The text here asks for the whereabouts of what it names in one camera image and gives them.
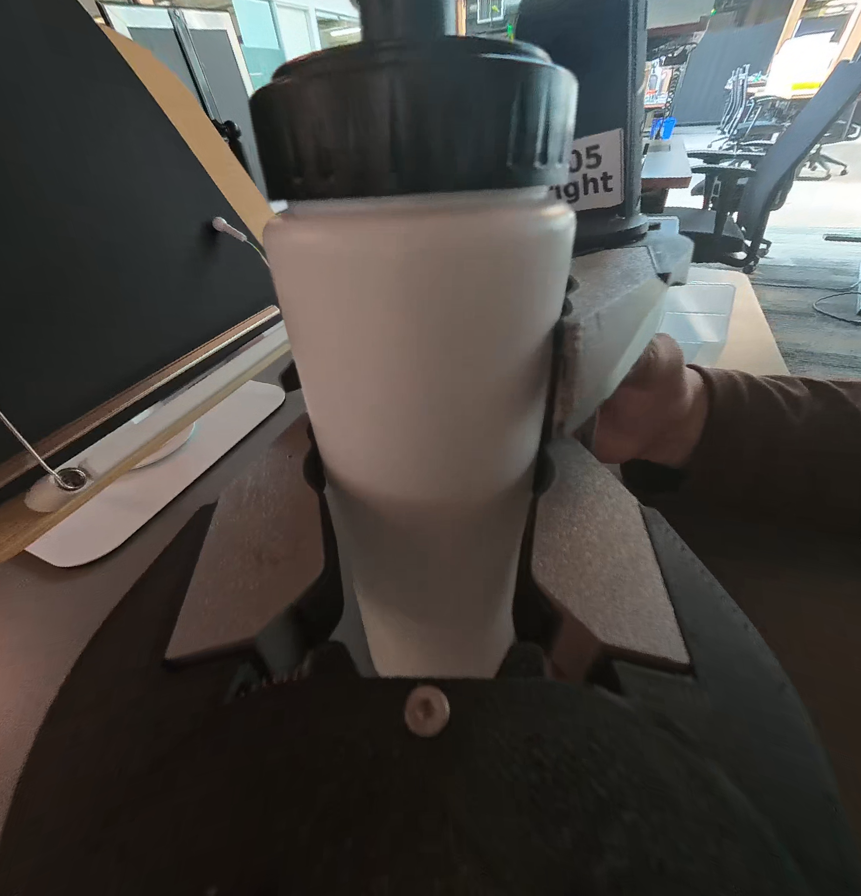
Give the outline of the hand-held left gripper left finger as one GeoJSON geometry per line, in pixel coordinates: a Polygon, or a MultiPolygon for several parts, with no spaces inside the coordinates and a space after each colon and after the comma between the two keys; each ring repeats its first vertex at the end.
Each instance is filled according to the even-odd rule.
{"type": "Polygon", "coordinates": [[[223,489],[168,662],[252,652],[299,662],[344,612],[341,567],[309,420],[295,420],[223,489]]]}

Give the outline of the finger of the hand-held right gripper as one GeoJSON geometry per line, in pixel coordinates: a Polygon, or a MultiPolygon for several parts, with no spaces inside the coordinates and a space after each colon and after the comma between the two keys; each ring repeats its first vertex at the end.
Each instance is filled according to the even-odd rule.
{"type": "Polygon", "coordinates": [[[571,264],[553,376],[551,431],[567,437],[610,398],[658,331],[668,290],[686,279],[686,242],[639,241],[571,264]]]}

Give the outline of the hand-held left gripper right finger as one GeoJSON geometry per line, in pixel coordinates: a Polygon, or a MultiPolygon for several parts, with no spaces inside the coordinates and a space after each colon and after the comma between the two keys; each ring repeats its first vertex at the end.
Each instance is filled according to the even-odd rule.
{"type": "Polygon", "coordinates": [[[638,501],[574,438],[549,442],[517,572],[517,635],[555,676],[691,669],[638,501]]]}

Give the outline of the clear plastic bin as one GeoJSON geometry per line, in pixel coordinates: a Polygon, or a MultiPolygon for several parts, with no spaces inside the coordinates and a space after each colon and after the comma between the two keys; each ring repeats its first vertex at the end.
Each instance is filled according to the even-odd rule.
{"type": "Polygon", "coordinates": [[[685,364],[715,364],[728,339],[735,295],[729,283],[669,287],[658,333],[678,344],[685,364]]]}

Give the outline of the white bottle black lid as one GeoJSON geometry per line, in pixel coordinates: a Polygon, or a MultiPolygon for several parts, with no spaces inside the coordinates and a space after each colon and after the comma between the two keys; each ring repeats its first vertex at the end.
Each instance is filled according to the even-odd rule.
{"type": "Polygon", "coordinates": [[[576,220],[578,84],[457,36],[445,2],[356,2],[361,39],[250,98],[278,302],[383,677],[492,678],[576,220]]]}

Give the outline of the person's right forearm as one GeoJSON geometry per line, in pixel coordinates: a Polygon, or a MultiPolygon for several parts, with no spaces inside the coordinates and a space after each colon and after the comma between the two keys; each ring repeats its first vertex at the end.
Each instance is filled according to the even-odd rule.
{"type": "Polygon", "coordinates": [[[680,499],[861,536],[861,380],[691,369],[707,414],[680,499]]]}

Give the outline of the person's right hand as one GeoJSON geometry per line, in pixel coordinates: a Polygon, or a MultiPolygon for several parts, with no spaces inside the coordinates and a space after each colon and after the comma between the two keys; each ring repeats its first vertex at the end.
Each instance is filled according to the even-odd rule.
{"type": "Polygon", "coordinates": [[[705,379],[686,365],[677,342],[656,334],[597,412],[593,455],[605,464],[680,469],[702,437],[708,409],[705,379]]]}

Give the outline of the black office chair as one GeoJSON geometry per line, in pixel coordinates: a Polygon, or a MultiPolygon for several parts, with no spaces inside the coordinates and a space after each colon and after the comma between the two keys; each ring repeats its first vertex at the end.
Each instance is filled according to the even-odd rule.
{"type": "Polygon", "coordinates": [[[717,138],[707,149],[738,151],[772,143],[788,124],[787,102],[758,92],[764,87],[761,72],[745,64],[733,70],[725,89],[726,101],[717,138]]]}

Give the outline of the white monitor stand base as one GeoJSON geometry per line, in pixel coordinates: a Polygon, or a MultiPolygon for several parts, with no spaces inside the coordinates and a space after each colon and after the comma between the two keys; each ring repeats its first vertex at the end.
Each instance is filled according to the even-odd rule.
{"type": "Polygon", "coordinates": [[[25,552],[58,568],[85,566],[112,553],[284,401],[279,385],[247,382],[198,420],[172,453],[120,476],[25,552]]]}

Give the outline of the grey mesh office chair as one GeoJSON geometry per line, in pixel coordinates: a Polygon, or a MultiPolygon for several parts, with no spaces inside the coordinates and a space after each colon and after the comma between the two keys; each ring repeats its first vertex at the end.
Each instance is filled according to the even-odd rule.
{"type": "Polygon", "coordinates": [[[687,150],[704,177],[699,209],[665,208],[693,243],[693,264],[752,273],[768,255],[769,218],[778,210],[811,151],[861,95],[861,59],[840,62],[817,94],[765,151],[687,150]]]}

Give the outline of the black wood-edged monitor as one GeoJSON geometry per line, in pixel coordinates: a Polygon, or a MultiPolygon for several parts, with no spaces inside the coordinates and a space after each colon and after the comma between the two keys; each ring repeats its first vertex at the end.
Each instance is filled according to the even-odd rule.
{"type": "Polygon", "coordinates": [[[78,2],[0,2],[0,564],[290,351],[192,132],[223,182],[78,2]]]}

